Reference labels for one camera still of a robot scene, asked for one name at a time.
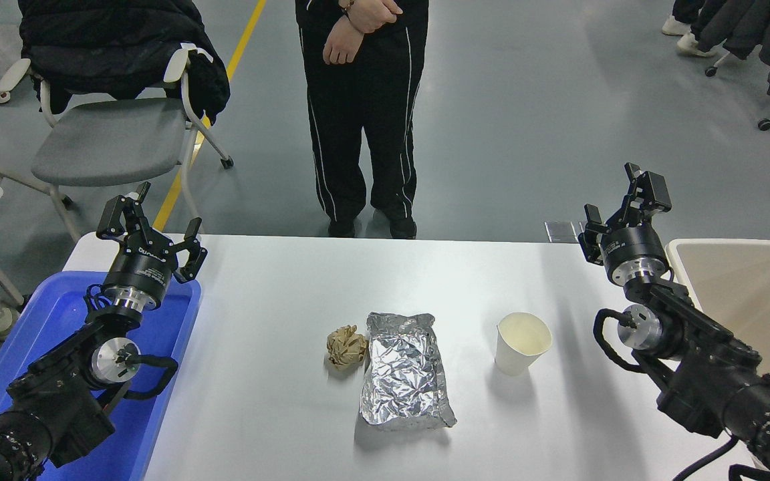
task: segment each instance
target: blue plastic tray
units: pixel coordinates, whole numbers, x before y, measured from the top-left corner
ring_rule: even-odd
[[[11,406],[5,388],[24,374],[27,366],[85,323],[88,314],[82,296],[86,287],[103,283],[105,272],[59,272],[46,279],[25,307],[19,322],[0,350],[0,413]],[[128,333],[142,353],[171,356],[182,363],[195,316],[201,305],[201,286],[196,281],[172,281],[162,307],[144,313],[141,327]],[[159,380],[161,369],[142,367],[132,389],[148,390]],[[159,435],[171,383],[161,395],[148,401],[123,399],[110,418],[115,434],[91,454],[55,468],[45,464],[40,481],[141,481]]]

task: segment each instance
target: white plastic bin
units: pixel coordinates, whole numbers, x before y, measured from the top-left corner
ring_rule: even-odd
[[[667,245],[694,304],[762,355],[770,372],[770,240],[680,238]]]

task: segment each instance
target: black shoe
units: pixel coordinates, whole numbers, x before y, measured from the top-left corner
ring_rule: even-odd
[[[418,235],[418,225],[412,217],[403,219],[388,219],[388,228],[392,238],[415,238]]]
[[[329,237],[355,237],[355,219],[329,222]]]

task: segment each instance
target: silver joint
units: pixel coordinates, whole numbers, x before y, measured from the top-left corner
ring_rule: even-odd
[[[637,258],[623,262],[611,274],[611,280],[623,287],[636,277],[661,277],[667,271],[666,265],[655,258]]]
[[[101,344],[91,356],[91,371],[102,383],[126,383],[138,372],[138,365],[126,365],[126,358],[140,354],[135,342],[115,337]]]
[[[623,325],[617,326],[620,341],[632,349],[642,351],[657,347],[661,342],[661,322],[650,308],[645,305],[633,304],[623,313],[629,314],[635,323],[634,328]]]
[[[144,291],[131,286],[112,286],[104,290],[103,294],[111,299],[113,305],[128,307],[138,311],[152,311],[156,308],[156,299]]]

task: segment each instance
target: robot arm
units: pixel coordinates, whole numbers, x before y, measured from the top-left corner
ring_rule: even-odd
[[[694,308],[685,286],[662,278],[669,270],[652,216],[671,208],[664,178],[626,165],[629,192],[620,210],[602,222],[586,205],[586,231],[578,237],[587,262],[604,265],[608,280],[635,302],[623,313],[603,309],[596,341],[617,365],[644,372],[659,387],[658,408],[689,432],[717,438],[726,430],[770,469],[770,375],[758,375],[761,356]],[[605,320],[632,348],[636,365],[614,353],[602,337]],[[678,360],[676,371],[663,359]],[[770,472],[734,466],[736,478],[770,479]]]
[[[141,210],[149,186],[142,184],[135,199],[118,196],[106,205],[97,236],[117,241],[120,250],[100,293],[88,287],[85,325],[9,384],[13,404],[0,414],[0,481],[35,479],[47,459],[63,466],[87,456],[115,432],[109,414],[118,402],[158,395],[176,372],[174,359],[141,354],[126,333],[141,326],[143,311],[160,307],[172,275],[195,279],[207,251],[196,239],[200,219],[179,244],[150,227]],[[181,250],[189,258],[178,269]],[[140,365],[165,369],[144,393],[129,390]]]

